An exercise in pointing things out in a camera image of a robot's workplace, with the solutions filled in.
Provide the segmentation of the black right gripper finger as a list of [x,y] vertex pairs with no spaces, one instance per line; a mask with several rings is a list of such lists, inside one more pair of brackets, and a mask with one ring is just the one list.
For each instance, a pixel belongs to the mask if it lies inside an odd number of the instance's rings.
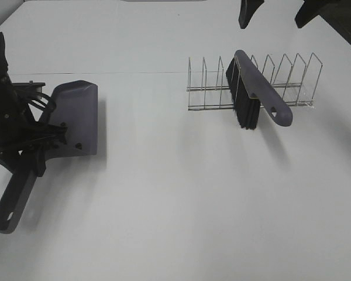
[[241,29],[247,28],[252,16],[262,4],[264,4],[264,0],[241,0],[240,1],[240,12],[238,17],[238,22]]
[[307,0],[304,1],[299,11],[295,16],[297,28],[303,28],[313,18],[320,15],[323,11],[336,6],[336,1],[333,0]]

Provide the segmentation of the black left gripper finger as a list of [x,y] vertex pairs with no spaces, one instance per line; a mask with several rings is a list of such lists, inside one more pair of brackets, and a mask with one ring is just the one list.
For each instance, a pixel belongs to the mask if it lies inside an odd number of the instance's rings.
[[29,143],[60,142],[67,144],[67,127],[38,123],[30,126],[26,132],[26,141]]
[[17,171],[32,171],[37,177],[42,177],[46,170],[46,160],[42,146],[33,146],[20,154]]

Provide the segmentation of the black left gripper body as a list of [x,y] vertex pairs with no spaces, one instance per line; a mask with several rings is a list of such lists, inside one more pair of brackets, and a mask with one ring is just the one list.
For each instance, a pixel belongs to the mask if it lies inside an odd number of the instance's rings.
[[17,164],[26,132],[35,125],[29,102],[34,92],[16,90],[8,74],[5,38],[0,31],[0,164]]

